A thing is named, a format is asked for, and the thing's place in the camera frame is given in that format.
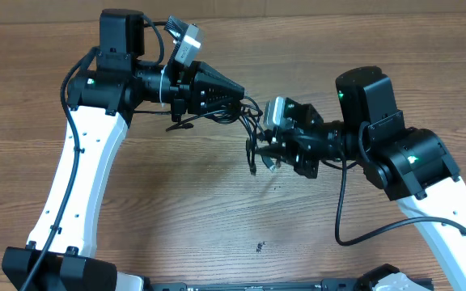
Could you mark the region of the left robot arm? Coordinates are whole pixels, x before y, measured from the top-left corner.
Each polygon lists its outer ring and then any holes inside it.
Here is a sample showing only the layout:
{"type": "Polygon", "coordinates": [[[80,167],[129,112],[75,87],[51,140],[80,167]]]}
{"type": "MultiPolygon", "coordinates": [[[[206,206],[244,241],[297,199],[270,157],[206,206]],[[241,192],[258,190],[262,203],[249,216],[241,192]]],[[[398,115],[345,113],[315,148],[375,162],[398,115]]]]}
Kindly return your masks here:
{"type": "Polygon", "coordinates": [[[100,42],[61,84],[66,136],[53,184],[25,247],[8,247],[2,270],[18,290],[148,290],[144,276],[96,258],[108,176],[145,101],[169,106],[175,128],[193,117],[238,116],[244,88],[197,61],[202,33],[176,17],[105,9],[100,42]]]}

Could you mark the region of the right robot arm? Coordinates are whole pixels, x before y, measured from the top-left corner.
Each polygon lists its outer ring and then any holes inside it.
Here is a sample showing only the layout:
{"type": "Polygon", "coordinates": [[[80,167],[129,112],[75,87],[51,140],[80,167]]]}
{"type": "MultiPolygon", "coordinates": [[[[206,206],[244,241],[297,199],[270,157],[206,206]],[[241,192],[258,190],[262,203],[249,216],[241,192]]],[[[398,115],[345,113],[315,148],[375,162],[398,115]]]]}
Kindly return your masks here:
{"type": "Polygon", "coordinates": [[[277,97],[265,110],[265,165],[284,162],[309,179],[319,165],[346,173],[359,166],[385,192],[430,247],[451,287],[466,290],[466,184],[443,141],[407,127],[391,79],[376,66],[335,81],[342,118],[325,122],[310,104],[277,97]]]}

